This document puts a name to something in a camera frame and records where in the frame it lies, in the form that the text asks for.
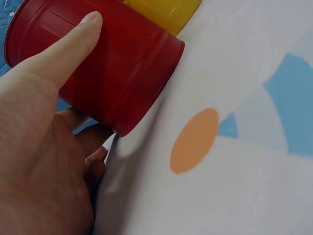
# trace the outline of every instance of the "skin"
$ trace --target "skin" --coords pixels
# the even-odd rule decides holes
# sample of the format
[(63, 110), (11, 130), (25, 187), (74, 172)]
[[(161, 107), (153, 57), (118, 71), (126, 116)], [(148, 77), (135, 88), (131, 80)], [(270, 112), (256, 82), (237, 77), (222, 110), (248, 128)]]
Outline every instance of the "skin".
[(112, 132), (88, 117), (54, 113), (58, 92), (92, 52), (102, 26), (87, 15), (67, 36), (0, 78), (0, 228), (6, 235), (88, 234), (90, 195), (105, 172)]

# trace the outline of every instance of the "orange dot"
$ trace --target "orange dot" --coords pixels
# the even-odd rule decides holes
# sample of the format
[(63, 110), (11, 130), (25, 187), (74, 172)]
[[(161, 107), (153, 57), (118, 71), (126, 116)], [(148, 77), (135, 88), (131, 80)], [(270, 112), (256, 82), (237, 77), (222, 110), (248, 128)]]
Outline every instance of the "orange dot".
[(171, 170), (185, 173), (195, 168), (210, 151), (219, 131), (219, 115), (206, 109), (195, 115), (181, 131), (171, 155)]

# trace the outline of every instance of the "blue shape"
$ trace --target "blue shape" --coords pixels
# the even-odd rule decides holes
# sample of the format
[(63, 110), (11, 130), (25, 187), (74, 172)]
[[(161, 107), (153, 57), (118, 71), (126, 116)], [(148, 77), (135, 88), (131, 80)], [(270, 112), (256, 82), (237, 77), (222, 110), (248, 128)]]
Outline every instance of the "blue shape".
[(289, 153), (313, 157), (313, 69), (287, 54), (264, 87), (279, 113)]
[(219, 135), (225, 137), (238, 138), (238, 130), (234, 113), (228, 115), (228, 117), (220, 123)]

